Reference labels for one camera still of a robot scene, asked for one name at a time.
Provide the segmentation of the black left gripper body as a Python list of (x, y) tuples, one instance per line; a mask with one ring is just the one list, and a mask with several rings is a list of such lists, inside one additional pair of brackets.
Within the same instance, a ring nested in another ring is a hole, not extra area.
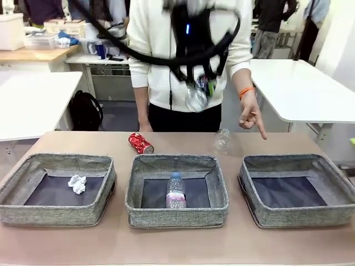
[(189, 14), (186, 5), (171, 8), (171, 25), (176, 41), (176, 57), (189, 57), (214, 48), (210, 14), (215, 7), (205, 8), (198, 14)]

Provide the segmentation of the person's left hand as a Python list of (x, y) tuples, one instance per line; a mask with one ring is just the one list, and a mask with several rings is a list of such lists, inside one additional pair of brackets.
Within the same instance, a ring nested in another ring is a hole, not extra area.
[(239, 125), (246, 130), (257, 126), (262, 138), (267, 139), (261, 111), (257, 103), (256, 94), (253, 90), (245, 92), (241, 98), (242, 113)]

